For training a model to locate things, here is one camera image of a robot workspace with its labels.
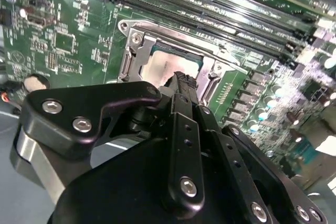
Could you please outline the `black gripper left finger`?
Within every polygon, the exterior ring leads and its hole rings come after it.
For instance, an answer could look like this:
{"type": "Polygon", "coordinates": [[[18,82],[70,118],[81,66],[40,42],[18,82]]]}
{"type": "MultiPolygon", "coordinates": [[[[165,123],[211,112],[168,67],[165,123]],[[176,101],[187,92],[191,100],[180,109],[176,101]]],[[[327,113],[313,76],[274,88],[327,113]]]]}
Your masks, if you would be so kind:
{"type": "Polygon", "coordinates": [[[57,204],[71,182],[94,169],[91,153],[106,133],[130,136],[131,123],[138,122],[152,140],[165,136],[172,113],[193,116],[183,76],[176,72],[169,78],[167,94],[143,81],[34,91],[22,107],[17,152],[57,204]]]}

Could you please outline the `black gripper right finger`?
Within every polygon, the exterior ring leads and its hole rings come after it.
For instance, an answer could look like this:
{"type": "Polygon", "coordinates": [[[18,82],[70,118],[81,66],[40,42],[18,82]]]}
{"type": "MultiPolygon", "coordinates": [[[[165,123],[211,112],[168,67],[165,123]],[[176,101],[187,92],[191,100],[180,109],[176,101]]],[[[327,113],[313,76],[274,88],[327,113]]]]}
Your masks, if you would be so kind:
{"type": "Polygon", "coordinates": [[[236,126],[220,129],[213,113],[198,104],[196,80],[182,78],[182,91],[194,103],[201,132],[224,168],[239,223],[327,223],[308,196],[236,126]]]}

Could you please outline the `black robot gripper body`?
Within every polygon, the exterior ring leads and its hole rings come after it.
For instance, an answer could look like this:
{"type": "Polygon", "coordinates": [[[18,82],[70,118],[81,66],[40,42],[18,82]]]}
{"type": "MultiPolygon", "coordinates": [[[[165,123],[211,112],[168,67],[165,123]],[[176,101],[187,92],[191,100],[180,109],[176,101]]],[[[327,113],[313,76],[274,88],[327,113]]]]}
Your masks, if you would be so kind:
{"type": "Polygon", "coordinates": [[[228,177],[192,114],[172,113],[164,137],[71,182],[50,223],[239,223],[228,177]]]}

